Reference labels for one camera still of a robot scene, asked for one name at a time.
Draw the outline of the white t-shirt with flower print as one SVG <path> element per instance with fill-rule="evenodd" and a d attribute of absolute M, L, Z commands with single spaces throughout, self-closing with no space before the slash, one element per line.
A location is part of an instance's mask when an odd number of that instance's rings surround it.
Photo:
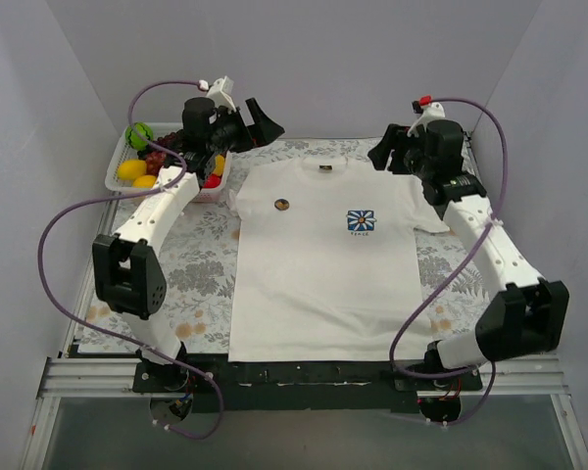
<path fill-rule="evenodd" d="M 253 167 L 234 206 L 230 360 L 396 356 L 422 301 L 415 233 L 446 231 L 417 178 L 351 158 L 291 159 Z M 398 358 L 421 358 L 425 336 L 409 335 Z"/>

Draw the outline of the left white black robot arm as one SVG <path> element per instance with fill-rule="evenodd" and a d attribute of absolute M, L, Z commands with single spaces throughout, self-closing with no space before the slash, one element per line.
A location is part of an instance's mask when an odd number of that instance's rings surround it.
<path fill-rule="evenodd" d="M 214 172 L 218 155 L 265 147 L 283 134 L 255 99 L 246 105 L 252 124 L 213 98 L 186 101 L 182 128 L 159 171 L 155 194 L 145 197 L 114 234 L 99 235 L 92 245 L 98 299 L 127 323 L 146 373 L 170 392 L 187 384 L 189 369 L 180 361 L 182 342 L 160 312 L 167 281 L 158 254 L 182 210 Z"/>

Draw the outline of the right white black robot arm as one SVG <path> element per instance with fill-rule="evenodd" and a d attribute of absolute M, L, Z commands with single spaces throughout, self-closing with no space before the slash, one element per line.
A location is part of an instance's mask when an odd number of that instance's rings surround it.
<path fill-rule="evenodd" d="M 554 351 L 569 302 L 565 284 L 547 280 L 515 246 L 485 188 L 464 169 L 463 145 L 461 126 L 438 118 L 414 130 L 390 124 L 368 153 L 375 169 L 420 180 L 425 200 L 462 241 L 490 298 L 471 330 L 430 343 L 420 362 L 392 360 L 394 376 L 440 390 L 486 362 Z"/>

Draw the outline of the yellow toy lemon right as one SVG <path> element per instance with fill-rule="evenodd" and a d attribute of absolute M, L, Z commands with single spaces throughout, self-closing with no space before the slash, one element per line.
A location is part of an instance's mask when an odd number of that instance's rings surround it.
<path fill-rule="evenodd" d="M 224 173 L 226 164 L 226 158 L 224 155 L 217 155 L 215 158 L 215 168 L 213 170 L 213 175 L 217 177 L 221 177 Z"/>

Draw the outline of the yellow toy lemon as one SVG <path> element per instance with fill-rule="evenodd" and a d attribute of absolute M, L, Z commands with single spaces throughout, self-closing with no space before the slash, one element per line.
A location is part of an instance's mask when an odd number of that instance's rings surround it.
<path fill-rule="evenodd" d="M 217 177 L 221 177 L 224 173 L 226 164 L 226 158 L 224 155 L 217 155 L 215 158 L 215 168 L 213 170 L 213 175 Z"/>
<path fill-rule="evenodd" d="M 122 162 L 116 172 L 118 180 L 133 181 L 139 176 L 145 175 L 146 163 L 145 161 L 135 159 Z"/>
<path fill-rule="evenodd" d="M 150 190 L 157 183 L 158 177 L 151 174 L 145 174 L 137 177 L 132 182 L 132 188 Z"/>

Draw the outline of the dark purple grape bunch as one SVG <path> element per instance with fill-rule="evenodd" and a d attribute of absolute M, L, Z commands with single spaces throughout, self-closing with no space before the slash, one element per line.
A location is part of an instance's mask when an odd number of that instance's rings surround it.
<path fill-rule="evenodd" d="M 154 143 L 158 146 L 176 151 L 182 145 L 182 131 L 170 132 L 154 140 Z"/>

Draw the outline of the red grape bunch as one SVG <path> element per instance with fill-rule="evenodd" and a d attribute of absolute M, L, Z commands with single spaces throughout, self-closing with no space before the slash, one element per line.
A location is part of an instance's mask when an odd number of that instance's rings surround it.
<path fill-rule="evenodd" d="M 145 158 L 146 173 L 153 176 L 158 176 L 161 168 L 166 164 L 168 154 L 165 152 L 151 152 Z"/>

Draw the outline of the toy watermelon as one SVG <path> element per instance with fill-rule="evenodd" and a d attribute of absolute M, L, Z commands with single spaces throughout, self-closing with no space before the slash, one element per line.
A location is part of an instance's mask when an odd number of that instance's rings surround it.
<path fill-rule="evenodd" d="M 145 150 L 153 139 L 152 129 L 144 122 L 129 125 L 124 132 L 126 144 L 136 151 Z"/>

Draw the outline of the yellow toy lemon front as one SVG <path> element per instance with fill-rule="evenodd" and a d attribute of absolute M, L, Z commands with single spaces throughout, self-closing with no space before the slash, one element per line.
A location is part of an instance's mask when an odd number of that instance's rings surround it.
<path fill-rule="evenodd" d="M 132 188 L 150 190 L 157 183 L 158 177 L 151 174 L 145 174 L 137 177 L 132 182 Z"/>

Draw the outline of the yellow toy lemon left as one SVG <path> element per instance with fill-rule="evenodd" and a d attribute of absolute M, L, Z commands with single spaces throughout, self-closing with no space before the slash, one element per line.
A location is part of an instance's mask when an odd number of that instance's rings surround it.
<path fill-rule="evenodd" d="M 133 181 L 139 176 L 145 175 L 146 163 L 145 161 L 135 159 L 122 162 L 116 172 L 118 180 Z"/>

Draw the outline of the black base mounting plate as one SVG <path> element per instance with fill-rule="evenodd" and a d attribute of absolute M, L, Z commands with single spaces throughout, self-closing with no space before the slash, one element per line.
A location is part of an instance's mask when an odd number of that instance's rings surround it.
<path fill-rule="evenodd" d="M 226 411 L 390 410 L 417 413 L 417 394 L 482 389 L 477 372 L 425 381 L 401 376 L 386 361 L 230 362 L 223 353 L 189 354 L 189 365 L 220 386 Z"/>

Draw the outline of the aluminium frame rail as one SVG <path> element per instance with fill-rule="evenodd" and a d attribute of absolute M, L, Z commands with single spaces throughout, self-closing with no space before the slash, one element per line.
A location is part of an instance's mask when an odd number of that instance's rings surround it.
<path fill-rule="evenodd" d="M 225 187 L 226 183 L 219 193 L 206 194 L 192 204 L 219 202 Z M 93 282 L 86 279 L 76 308 L 80 322 L 70 330 L 60 356 L 48 363 L 41 383 L 42 394 L 57 397 L 128 397 L 157 394 L 158 388 L 153 379 L 140 369 L 135 353 L 102 356 L 77 353 L 74 335 L 78 334 L 79 327 L 126 342 L 126 335 L 86 320 L 92 294 Z M 496 365 L 484 364 L 475 372 L 481 377 L 482 389 L 477 392 L 461 392 L 463 397 L 548 397 L 556 413 L 556 420 L 572 466 L 576 469 L 588 469 L 587 445 L 575 416 L 564 369 L 556 354 L 543 352 L 502 361 Z"/>

